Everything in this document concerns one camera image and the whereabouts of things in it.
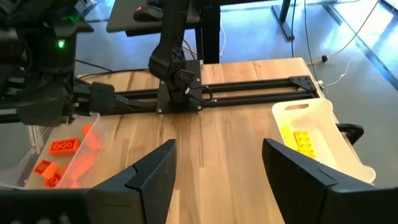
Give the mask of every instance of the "clear plastic bin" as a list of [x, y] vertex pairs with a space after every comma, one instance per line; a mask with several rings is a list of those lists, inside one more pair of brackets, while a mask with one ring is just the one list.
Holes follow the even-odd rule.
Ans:
[[[83, 127], [87, 125], [91, 126], [91, 129], [84, 137]], [[43, 137], [46, 135], [48, 139], [44, 142]], [[0, 170], [0, 186], [14, 189], [48, 189], [44, 184], [47, 181], [51, 183], [51, 188], [55, 189], [85, 187], [86, 179], [90, 178], [90, 170], [95, 166], [108, 140], [99, 114], [77, 116], [70, 125], [47, 128], [40, 134], [31, 129], [30, 136], [30, 140], [33, 141], [32, 147], [23, 160], [12, 169]], [[51, 142], [75, 138], [80, 140], [80, 147], [76, 153], [67, 156], [49, 154]], [[54, 178], [46, 179], [34, 172], [42, 160], [59, 165]]]

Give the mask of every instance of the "plastic container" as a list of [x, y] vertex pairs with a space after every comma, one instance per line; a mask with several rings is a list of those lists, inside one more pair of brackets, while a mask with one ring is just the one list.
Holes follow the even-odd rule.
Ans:
[[[309, 132], [315, 160], [369, 184], [376, 178], [374, 169], [357, 160], [336, 127], [330, 101], [319, 98], [276, 103], [272, 114], [279, 130], [287, 125], [292, 131]], [[273, 138], [285, 144], [280, 132]]]
[[[48, 139], [44, 141], [43, 137], [46, 135]], [[106, 145], [108, 134], [103, 128], [99, 114], [92, 114], [77, 116], [70, 125], [48, 128], [39, 138], [33, 139], [35, 142], [32, 142], [31, 149], [16, 167], [0, 170], [0, 186], [15, 189], [48, 189], [49, 186], [55, 189], [88, 187], [84, 183], [90, 178], [90, 170], [95, 166], [98, 156]], [[80, 140], [80, 147], [76, 153], [66, 156], [49, 154], [51, 143], [64, 139]], [[47, 180], [34, 172], [43, 160], [59, 165], [60, 168], [54, 179]]]

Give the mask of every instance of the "wood grain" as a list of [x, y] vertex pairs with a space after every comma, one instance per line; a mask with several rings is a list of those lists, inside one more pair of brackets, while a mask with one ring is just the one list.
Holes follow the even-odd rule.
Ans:
[[[301, 58], [205, 65], [203, 83], [310, 75]], [[117, 91], [157, 88], [145, 72], [88, 78]], [[168, 224], [283, 223], [261, 158], [273, 128], [272, 104], [205, 109], [193, 114], [103, 117], [109, 144], [96, 164], [95, 185], [177, 139], [177, 178]]]

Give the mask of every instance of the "tray handle hole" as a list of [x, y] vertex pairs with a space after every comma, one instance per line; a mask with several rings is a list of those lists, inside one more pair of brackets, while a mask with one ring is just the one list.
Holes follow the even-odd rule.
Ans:
[[309, 104], [302, 104], [302, 105], [291, 105], [291, 106], [286, 106], [285, 110], [299, 110], [299, 109], [305, 109], [308, 108]]

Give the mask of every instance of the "yellow lego brick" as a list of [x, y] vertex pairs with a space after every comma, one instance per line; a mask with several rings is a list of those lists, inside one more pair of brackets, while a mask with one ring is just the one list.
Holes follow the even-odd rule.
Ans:
[[293, 135], [298, 145], [297, 151], [314, 159], [315, 151], [308, 131], [295, 131]]
[[282, 137], [285, 141], [285, 145], [291, 149], [298, 150], [299, 147], [296, 143], [296, 140], [294, 139], [294, 135], [292, 132], [292, 128], [288, 125], [284, 125], [280, 127], [280, 132], [282, 133]]

